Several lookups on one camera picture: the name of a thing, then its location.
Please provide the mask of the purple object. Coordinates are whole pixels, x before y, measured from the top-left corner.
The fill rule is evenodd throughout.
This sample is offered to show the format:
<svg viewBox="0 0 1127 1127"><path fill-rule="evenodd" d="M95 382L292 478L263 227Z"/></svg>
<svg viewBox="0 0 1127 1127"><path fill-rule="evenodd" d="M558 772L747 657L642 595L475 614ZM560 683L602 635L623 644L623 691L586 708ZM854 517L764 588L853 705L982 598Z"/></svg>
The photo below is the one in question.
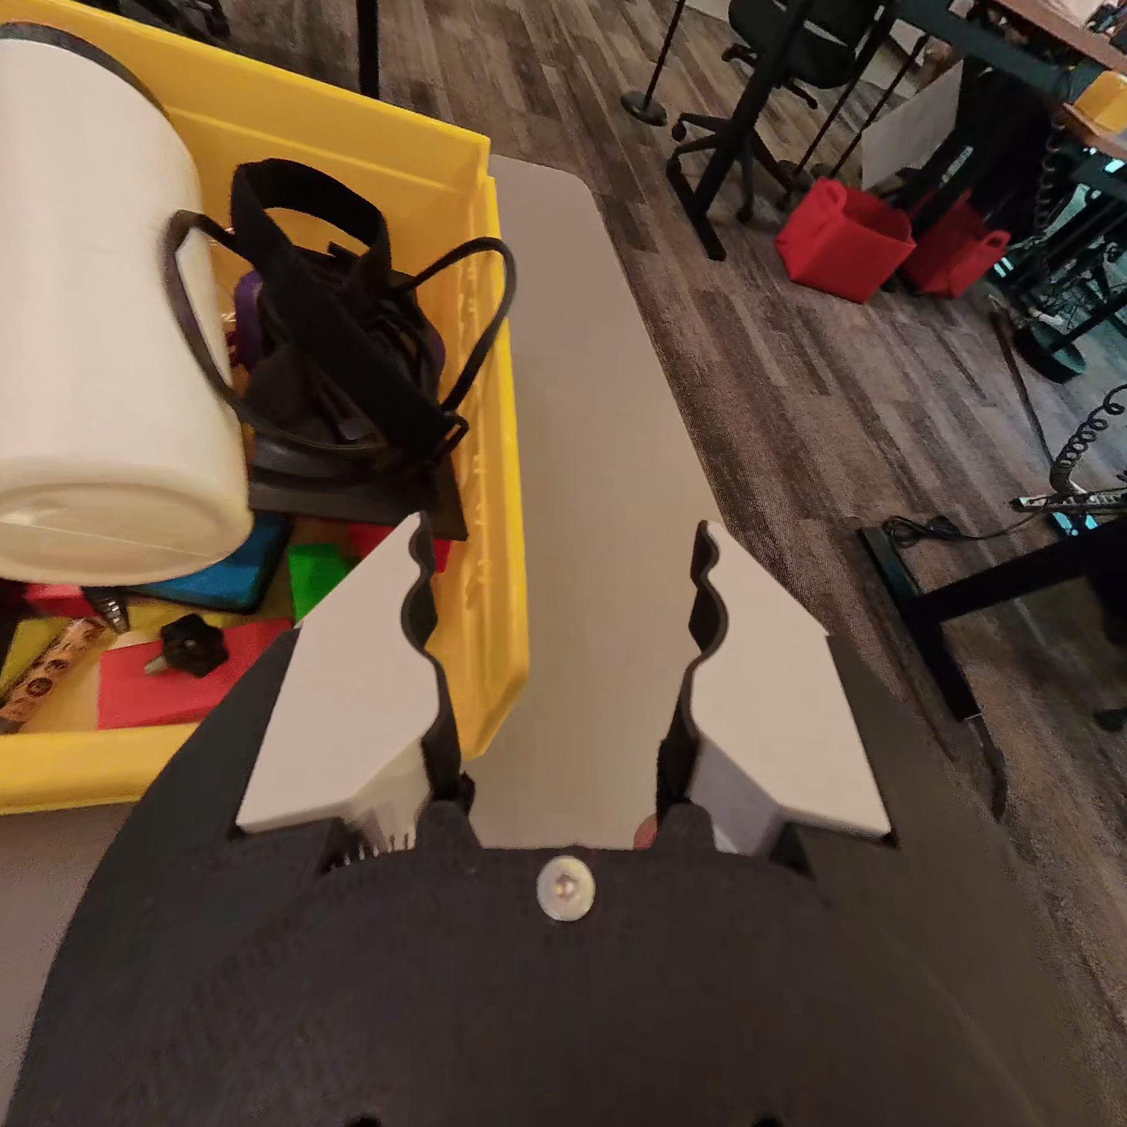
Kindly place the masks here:
<svg viewBox="0 0 1127 1127"><path fill-rule="evenodd" d="M248 376L254 372L263 359L263 321L259 300L263 280L254 270L242 276L233 290L233 313L226 329L229 359L233 367Z"/></svg>

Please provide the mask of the black office chair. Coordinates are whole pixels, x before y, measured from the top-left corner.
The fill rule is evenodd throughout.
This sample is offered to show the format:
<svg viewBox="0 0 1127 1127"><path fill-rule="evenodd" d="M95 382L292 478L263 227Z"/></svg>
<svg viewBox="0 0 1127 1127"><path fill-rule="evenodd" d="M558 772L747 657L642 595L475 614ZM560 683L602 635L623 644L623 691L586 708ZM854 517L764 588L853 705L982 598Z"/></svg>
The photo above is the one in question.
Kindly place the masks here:
<svg viewBox="0 0 1127 1127"><path fill-rule="evenodd" d="M870 64L892 29L897 3L886 2L732 2L727 22L736 37L724 62L751 69L728 117L681 115L670 128L676 143L666 178L708 259L723 262L725 249L709 210L733 167L742 184L736 219L754 218L755 171L766 174L788 200L798 190L798 166L780 161L759 136L770 97L786 90L817 109L814 92L845 90Z"/></svg>

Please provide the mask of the black knob screw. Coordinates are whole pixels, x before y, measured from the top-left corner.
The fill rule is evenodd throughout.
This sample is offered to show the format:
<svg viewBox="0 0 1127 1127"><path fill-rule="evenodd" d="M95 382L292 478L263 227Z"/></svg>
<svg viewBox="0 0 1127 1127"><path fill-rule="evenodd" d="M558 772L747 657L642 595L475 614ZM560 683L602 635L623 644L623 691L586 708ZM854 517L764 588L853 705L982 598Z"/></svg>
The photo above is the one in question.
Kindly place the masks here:
<svg viewBox="0 0 1127 1127"><path fill-rule="evenodd" d="M230 661L222 630L197 614L183 615L159 630L159 654L146 674L183 673L195 681L216 673Z"/></svg>

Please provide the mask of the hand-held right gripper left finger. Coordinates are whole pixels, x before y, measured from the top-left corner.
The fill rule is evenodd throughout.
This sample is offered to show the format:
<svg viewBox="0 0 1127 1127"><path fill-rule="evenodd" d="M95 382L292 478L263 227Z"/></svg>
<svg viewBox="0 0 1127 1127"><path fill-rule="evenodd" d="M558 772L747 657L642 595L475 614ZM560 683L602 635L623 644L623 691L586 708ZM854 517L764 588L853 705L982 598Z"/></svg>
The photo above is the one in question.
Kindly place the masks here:
<svg viewBox="0 0 1127 1127"><path fill-rule="evenodd" d="M409 516L309 612L249 775L236 826L339 820L411 835L433 800L464 800L437 626L428 516Z"/></svg>

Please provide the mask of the yellow block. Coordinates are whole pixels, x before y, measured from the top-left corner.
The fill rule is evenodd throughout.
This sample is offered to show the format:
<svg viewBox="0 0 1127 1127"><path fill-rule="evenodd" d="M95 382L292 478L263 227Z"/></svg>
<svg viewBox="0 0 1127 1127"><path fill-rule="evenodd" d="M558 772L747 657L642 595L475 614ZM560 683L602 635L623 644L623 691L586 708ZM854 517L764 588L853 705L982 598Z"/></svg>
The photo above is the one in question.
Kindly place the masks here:
<svg viewBox="0 0 1127 1127"><path fill-rule="evenodd" d="M1 670L1 697L68 626L67 618L33 618L22 620L14 630Z"/></svg>

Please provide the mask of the green block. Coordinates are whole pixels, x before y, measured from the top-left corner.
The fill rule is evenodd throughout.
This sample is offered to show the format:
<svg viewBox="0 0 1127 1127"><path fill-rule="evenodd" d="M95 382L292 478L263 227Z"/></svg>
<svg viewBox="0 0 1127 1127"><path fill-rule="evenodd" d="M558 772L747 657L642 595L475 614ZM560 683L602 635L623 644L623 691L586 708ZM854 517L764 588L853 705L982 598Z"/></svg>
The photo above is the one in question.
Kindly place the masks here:
<svg viewBox="0 0 1127 1127"><path fill-rule="evenodd" d="M358 564L356 552L334 543L291 543L285 548L291 620L297 624Z"/></svg>

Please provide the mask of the red block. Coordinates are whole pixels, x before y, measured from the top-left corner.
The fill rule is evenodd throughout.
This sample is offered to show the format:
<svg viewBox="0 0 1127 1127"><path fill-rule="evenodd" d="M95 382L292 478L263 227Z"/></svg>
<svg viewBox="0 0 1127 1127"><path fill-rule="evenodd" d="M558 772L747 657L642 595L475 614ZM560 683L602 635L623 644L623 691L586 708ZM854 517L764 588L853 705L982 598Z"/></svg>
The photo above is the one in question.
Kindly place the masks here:
<svg viewBox="0 0 1127 1127"><path fill-rule="evenodd" d="M134 643L106 651L98 667L98 730L199 722L291 623L272 619L220 628L226 659L203 678L169 669L146 673L161 643Z"/></svg>

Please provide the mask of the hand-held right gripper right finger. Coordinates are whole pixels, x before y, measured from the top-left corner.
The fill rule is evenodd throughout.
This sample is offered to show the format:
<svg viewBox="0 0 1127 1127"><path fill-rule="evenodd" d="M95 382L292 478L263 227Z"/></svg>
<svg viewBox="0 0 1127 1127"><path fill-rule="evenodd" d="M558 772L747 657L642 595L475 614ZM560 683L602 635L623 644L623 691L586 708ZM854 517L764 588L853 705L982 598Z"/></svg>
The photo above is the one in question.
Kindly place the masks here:
<svg viewBox="0 0 1127 1127"><path fill-rule="evenodd" d="M776 843L791 826L886 842L826 630L715 521L697 524L689 576L696 655L657 750L656 823L686 804L716 843Z"/></svg>

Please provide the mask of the black support post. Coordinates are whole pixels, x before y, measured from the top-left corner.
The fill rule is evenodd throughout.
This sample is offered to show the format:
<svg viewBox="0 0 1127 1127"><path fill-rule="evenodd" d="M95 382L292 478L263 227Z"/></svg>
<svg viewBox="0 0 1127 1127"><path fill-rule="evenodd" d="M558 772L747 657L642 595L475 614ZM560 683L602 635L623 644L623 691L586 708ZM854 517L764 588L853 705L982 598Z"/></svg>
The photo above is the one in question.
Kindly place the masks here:
<svg viewBox="0 0 1127 1127"><path fill-rule="evenodd" d="M657 49L653 53L652 61L646 64L646 82L617 96L618 108L629 119L654 131L665 128L669 121L666 108L657 98L657 85L666 70L673 41L681 29L681 22L689 3L673 2L669 6Z"/></svg>

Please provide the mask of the white roll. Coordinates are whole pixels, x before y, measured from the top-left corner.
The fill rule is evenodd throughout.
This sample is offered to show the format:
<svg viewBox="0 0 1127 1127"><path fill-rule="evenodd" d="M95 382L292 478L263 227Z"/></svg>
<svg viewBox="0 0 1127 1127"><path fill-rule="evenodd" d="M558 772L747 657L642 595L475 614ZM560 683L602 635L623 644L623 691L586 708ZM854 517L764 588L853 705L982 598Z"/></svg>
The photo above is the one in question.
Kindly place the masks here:
<svg viewBox="0 0 1127 1127"><path fill-rule="evenodd" d="M252 525L242 432L165 290L202 212L154 97L69 33L2 23L1 573L130 587L203 569Z"/></svg>

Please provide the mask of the orange AAA battery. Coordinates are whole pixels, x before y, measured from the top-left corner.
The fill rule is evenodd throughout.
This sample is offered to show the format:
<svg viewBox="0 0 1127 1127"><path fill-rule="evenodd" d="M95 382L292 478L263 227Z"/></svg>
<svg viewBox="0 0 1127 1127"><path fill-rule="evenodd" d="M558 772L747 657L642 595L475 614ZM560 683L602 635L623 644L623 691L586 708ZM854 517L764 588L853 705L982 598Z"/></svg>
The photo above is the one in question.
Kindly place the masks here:
<svg viewBox="0 0 1127 1127"><path fill-rule="evenodd" d="M14 736L77 669L106 634L99 616L69 622L2 693L1 736Z"/></svg>

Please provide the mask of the red bin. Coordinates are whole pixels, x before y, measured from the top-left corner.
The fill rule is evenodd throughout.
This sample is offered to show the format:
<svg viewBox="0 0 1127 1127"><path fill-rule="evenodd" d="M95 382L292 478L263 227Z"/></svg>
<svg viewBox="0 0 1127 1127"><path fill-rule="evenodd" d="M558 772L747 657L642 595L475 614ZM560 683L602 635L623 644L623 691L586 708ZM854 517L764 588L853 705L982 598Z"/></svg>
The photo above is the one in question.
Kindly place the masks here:
<svg viewBox="0 0 1127 1127"><path fill-rule="evenodd" d="M909 218L835 179L814 182L772 247L795 285L865 305L916 249Z"/></svg>
<svg viewBox="0 0 1127 1127"><path fill-rule="evenodd" d="M1004 255L1010 234L984 221L963 192L917 241L900 269L916 292L956 301Z"/></svg>

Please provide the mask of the blue block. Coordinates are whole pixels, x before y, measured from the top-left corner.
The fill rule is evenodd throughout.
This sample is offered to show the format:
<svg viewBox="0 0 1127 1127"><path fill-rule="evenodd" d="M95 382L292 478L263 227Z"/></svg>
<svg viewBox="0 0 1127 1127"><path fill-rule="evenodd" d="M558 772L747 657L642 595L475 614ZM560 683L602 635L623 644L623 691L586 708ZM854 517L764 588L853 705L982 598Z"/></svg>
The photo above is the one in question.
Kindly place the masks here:
<svg viewBox="0 0 1127 1127"><path fill-rule="evenodd" d="M126 587L123 592L197 611L249 615L263 604L291 532L288 516L257 513L246 541L217 564L169 581Z"/></svg>

